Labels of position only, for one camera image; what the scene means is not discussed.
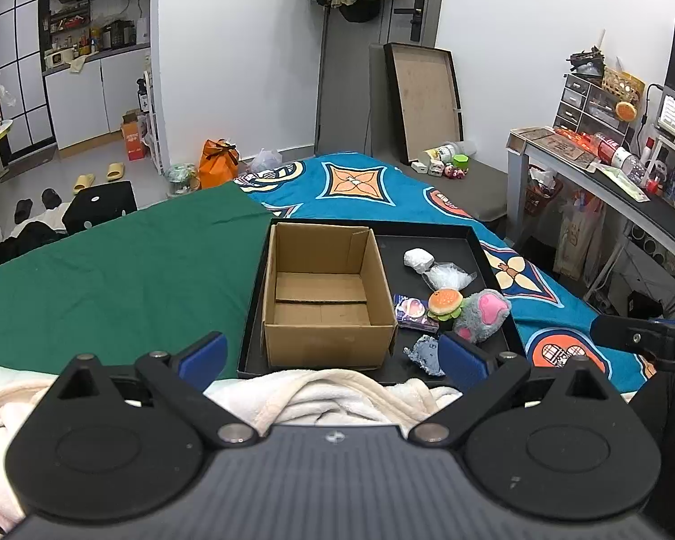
hamburger plush toy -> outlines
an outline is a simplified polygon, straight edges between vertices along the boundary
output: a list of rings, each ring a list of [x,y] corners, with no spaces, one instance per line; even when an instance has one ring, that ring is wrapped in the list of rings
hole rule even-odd
[[[427,301],[427,315],[431,319],[448,321],[458,318],[462,313],[463,295],[452,288],[443,288],[432,293]]]

blue gripper pad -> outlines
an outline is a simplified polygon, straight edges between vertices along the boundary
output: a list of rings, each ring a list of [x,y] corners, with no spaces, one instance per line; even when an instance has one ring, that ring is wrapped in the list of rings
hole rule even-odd
[[[214,331],[174,355],[170,365],[180,378],[198,392],[204,392],[220,375],[226,362],[227,338]]]
[[[455,333],[445,333],[437,340],[437,359],[462,393],[486,379],[495,368],[492,355]]]

white wall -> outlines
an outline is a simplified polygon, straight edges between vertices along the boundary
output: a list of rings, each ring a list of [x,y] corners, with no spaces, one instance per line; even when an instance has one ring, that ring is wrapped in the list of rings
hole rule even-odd
[[[453,52],[466,139],[507,171],[509,130],[552,125],[571,53],[606,28],[609,63],[663,84],[674,26],[675,0],[443,0],[436,46]]]
[[[125,10],[127,0],[90,0],[90,20],[99,26],[104,26],[110,18],[118,16],[121,20],[137,21],[140,17],[140,10],[137,7],[137,0],[130,0],[130,6]],[[150,0],[140,0],[142,15],[150,14]]]
[[[243,157],[313,144],[322,8],[159,0],[157,14],[152,45],[173,164],[199,160],[207,139],[230,138]]]

tiled floor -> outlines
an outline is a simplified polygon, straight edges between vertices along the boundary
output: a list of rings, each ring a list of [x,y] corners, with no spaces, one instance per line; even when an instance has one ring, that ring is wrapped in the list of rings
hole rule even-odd
[[[0,228],[3,235],[6,236],[15,227],[15,205],[20,199],[31,198],[30,216],[39,215],[45,210],[40,198],[42,191],[55,189],[60,198],[68,202],[72,199],[72,187],[79,175],[92,172],[95,175],[94,185],[105,184],[108,165],[112,162],[124,163],[125,176],[122,180],[132,183],[138,209],[165,200],[167,183],[157,173],[152,160],[146,157],[128,161],[122,140],[64,159],[55,153],[47,164],[0,183]]]

gray plush toy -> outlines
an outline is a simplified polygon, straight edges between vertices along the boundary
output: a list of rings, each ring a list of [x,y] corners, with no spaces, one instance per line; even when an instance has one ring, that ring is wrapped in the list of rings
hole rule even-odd
[[[500,292],[486,288],[463,300],[463,311],[455,319],[453,330],[473,344],[486,341],[500,330],[512,308]]]

